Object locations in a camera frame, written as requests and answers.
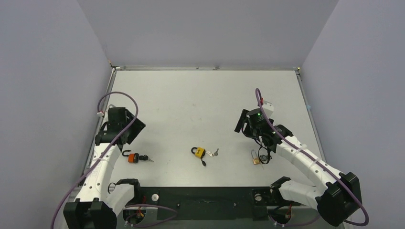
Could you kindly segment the small brass padlock with keys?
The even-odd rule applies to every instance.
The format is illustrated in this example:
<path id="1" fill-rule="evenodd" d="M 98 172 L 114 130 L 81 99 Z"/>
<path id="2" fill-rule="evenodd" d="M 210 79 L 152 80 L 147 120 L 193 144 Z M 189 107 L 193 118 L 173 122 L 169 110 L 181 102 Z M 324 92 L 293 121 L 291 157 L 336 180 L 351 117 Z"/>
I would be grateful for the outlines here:
<path id="1" fill-rule="evenodd" d="M 258 152 L 256 152 L 255 150 L 251 150 L 250 154 L 251 154 L 251 157 L 253 160 L 253 164 L 260 165 L 263 169 L 264 169 L 264 164 L 268 163 L 272 159 L 271 155 L 261 155 Z"/>

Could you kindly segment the yellow padlock with keys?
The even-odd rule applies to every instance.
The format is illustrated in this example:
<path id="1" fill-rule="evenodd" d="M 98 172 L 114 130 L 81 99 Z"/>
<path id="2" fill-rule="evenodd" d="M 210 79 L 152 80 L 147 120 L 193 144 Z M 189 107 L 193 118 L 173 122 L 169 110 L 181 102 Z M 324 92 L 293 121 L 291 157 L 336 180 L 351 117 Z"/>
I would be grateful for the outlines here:
<path id="1" fill-rule="evenodd" d="M 209 157 L 214 157 L 214 156 L 218 156 L 218 151 L 219 149 L 216 149 L 214 152 L 211 152 L 209 150 L 206 150 L 205 148 L 202 147 L 192 147 L 191 148 L 191 153 L 197 157 L 198 159 L 200 159 L 202 165 L 205 167 L 206 166 L 206 162 L 203 160 L 203 158 L 208 155 Z"/>

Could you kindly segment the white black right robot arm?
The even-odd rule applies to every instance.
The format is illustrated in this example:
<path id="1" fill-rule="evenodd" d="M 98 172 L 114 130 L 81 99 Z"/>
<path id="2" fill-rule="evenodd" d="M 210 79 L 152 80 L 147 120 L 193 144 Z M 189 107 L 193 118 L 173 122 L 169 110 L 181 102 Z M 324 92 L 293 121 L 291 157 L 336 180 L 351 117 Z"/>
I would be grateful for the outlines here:
<path id="1" fill-rule="evenodd" d="M 358 177 L 329 166 L 307 149 L 283 125 L 273 125 L 260 109 L 242 110 L 235 128 L 261 144 L 267 151 L 285 158 L 304 174 L 312 186 L 282 177 L 270 186 L 269 197 L 276 203 L 291 201 L 311 207 L 330 225 L 338 226 L 354 212 L 362 209 L 362 196 Z"/>

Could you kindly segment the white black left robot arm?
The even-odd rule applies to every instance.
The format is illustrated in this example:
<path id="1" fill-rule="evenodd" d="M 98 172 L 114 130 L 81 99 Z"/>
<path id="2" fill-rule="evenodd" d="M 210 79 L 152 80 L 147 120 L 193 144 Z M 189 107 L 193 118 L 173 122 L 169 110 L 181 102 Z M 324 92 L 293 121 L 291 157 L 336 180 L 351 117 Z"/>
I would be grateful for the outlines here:
<path id="1" fill-rule="evenodd" d="M 63 209 L 70 229 L 114 229 L 126 204 L 137 205 L 142 200 L 140 183 L 134 178 L 116 182 L 109 191 L 115 163 L 125 144 L 130 144 L 146 125 L 124 107 L 108 109 L 107 121 L 95 137 L 91 166 L 83 186 L 72 202 Z"/>

